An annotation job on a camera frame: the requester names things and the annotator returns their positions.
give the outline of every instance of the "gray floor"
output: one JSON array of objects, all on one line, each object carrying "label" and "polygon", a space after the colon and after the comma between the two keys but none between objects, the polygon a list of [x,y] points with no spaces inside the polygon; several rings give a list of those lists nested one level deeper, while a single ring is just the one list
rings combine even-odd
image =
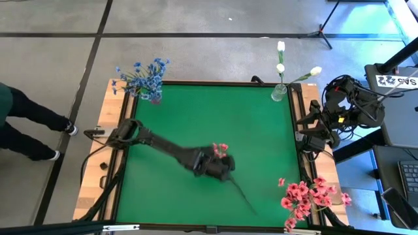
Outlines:
[{"label": "gray floor", "polygon": [[[317,30],[333,4],[325,0],[297,3],[284,0],[119,0],[113,2],[105,32],[309,33]],[[0,33],[94,33],[105,5],[105,0],[0,2]],[[341,3],[327,26],[327,33],[397,34],[398,31],[382,3]],[[275,70],[278,40],[102,39],[76,124],[81,130],[95,126],[107,81],[117,77],[115,66],[130,69],[138,60],[148,63],[155,57],[167,57],[172,61],[165,77],[168,80],[248,81],[256,74],[266,82],[275,82],[278,81]],[[334,39],[330,41],[333,50],[320,39],[280,40],[286,43],[286,81],[314,66],[321,66],[322,74],[308,81],[317,82],[320,88],[341,74],[364,80],[366,64],[384,62],[404,47],[400,39]],[[93,38],[0,37],[1,81],[67,115],[92,43]],[[412,64],[411,60],[405,62],[405,65]],[[43,126],[22,119],[8,121],[51,148],[56,148],[59,142],[59,133]],[[45,223],[71,220],[79,190],[80,165],[90,146],[91,142],[82,134],[71,138]],[[0,150],[0,227],[33,222],[50,168],[50,163],[34,163],[17,153]],[[350,218],[351,221],[355,226],[362,226],[361,220]]]}]

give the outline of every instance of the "white tulip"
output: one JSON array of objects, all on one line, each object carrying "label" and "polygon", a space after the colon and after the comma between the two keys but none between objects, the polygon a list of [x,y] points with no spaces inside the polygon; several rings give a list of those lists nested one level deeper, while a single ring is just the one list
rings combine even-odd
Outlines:
[{"label": "white tulip", "polygon": [[278,64],[276,68],[278,73],[283,73],[285,71],[285,66],[283,64]]},{"label": "white tulip", "polygon": [[322,71],[321,67],[316,66],[315,68],[311,69],[311,76],[317,76]]},{"label": "white tulip", "polygon": [[284,52],[285,51],[285,42],[279,41],[277,43],[277,50],[279,52]]}]

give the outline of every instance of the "shoe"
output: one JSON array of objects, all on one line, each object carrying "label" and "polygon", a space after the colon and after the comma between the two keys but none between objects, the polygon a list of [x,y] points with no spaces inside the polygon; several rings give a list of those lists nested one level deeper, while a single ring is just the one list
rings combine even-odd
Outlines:
[{"label": "shoe", "polygon": [[77,134],[78,128],[74,124],[69,122],[67,128],[65,128],[65,132],[71,136],[74,136]]},{"label": "shoe", "polygon": [[51,159],[48,159],[48,161],[56,161],[59,158],[59,156],[61,156],[61,153],[59,151],[55,151],[55,156]]}]

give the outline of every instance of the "green table surface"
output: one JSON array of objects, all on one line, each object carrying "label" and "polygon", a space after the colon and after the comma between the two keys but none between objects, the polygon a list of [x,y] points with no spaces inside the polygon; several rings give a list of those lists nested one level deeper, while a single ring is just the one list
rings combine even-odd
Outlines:
[{"label": "green table surface", "polygon": [[[236,187],[193,173],[149,146],[129,148],[121,189],[119,223],[283,227],[280,206],[286,183],[299,182],[289,100],[270,98],[271,87],[163,86],[163,100],[139,101],[135,118],[181,146],[226,143]],[[306,227],[301,221],[298,227]]]}]

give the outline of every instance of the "person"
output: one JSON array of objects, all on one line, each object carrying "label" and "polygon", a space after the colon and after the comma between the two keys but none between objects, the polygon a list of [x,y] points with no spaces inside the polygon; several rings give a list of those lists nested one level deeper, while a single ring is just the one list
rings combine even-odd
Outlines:
[{"label": "person", "polygon": [[32,161],[55,161],[61,153],[12,127],[6,121],[7,116],[27,118],[71,136],[78,132],[68,118],[31,101],[22,91],[0,82],[0,148],[26,155]]}]

